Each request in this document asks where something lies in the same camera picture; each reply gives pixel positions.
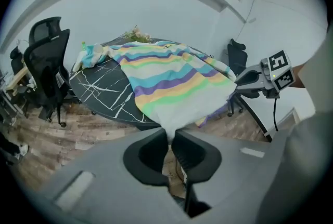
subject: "chair backrest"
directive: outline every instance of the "chair backrest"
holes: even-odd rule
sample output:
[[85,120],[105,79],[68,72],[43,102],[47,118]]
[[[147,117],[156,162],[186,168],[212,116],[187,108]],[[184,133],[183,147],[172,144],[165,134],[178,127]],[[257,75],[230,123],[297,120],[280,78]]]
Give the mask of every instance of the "chair backrest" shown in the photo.
[[245,51],[228,44],[229,67],[236,74],[239,75],[246,67],[248,55]]
[[51,17],[35,23],[29,33],[29,45],[46,37],[54,37],[61,32],[61,17]]
[[63,30],[55,37],[37,41],[24,52],[24,62],[34,77],[37,87],[47,98],[56,95],[55,75],[59,70],[64,70],[63,57],[69,34],[69,29]]

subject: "black pants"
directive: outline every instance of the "black pants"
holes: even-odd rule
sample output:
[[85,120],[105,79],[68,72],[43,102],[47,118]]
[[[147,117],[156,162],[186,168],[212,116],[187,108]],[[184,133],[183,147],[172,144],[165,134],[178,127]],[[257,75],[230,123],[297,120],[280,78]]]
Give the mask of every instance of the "black pants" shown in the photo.
[[2,148],[11,155],[20,153],[19,147],[14,143],[9,142],[2,133],[0,133],[0,148]]

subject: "white sneaker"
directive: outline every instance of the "white sneaker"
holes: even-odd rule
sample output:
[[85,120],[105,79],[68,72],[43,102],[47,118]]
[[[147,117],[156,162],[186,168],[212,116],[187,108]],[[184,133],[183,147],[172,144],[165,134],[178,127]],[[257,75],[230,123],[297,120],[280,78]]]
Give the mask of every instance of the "white sneaker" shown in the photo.
[[27,144],[21,144],[21,146],[19,147],[20,149],[20,154],[22,156],[25,156],[28,152],[29,146]]

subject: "wooden desk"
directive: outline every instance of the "wooden desk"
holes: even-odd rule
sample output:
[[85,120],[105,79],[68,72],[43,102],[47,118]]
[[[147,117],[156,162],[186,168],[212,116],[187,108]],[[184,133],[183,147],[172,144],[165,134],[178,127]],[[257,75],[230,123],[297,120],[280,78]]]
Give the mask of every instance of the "wooden desk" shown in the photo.
[[27,66],[24,66],[21,71],[19,71],[11,82],[7,85],[6,90],[14,90],[17,87],[18,82],[29,72]]

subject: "floor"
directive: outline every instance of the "floor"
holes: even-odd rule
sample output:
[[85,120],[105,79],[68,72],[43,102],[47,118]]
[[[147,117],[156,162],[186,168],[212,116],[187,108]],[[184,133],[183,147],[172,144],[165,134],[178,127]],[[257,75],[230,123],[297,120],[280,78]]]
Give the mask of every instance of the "floor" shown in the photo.
[[[65,105],[61,112],[62,121],[67,123],[65,128],[58,125],[56,116],[51,123],[40,120],[39,112],[40,109],[31,110],[28,118],[17,119],[15,125],[7,131],[9,140],[25,142],[30,146],[29,153],[13,166],[13,171],[34,190],[38,190],[55,171],[94,145],[138,131],[134,126],[92,115],[83,104]],[[188,128],[216,136],[266,141],[246,110],[243,113],[236,111],[233,117],[228,117],[226,112],[222,113],[209,120],[201,129],[195,125],[188,125]],[[162,173],[169,178],[170,192],[184,197],[180,166],[177,166],[177,172],[179,176],[176,173],[175,157],[169,150]]]

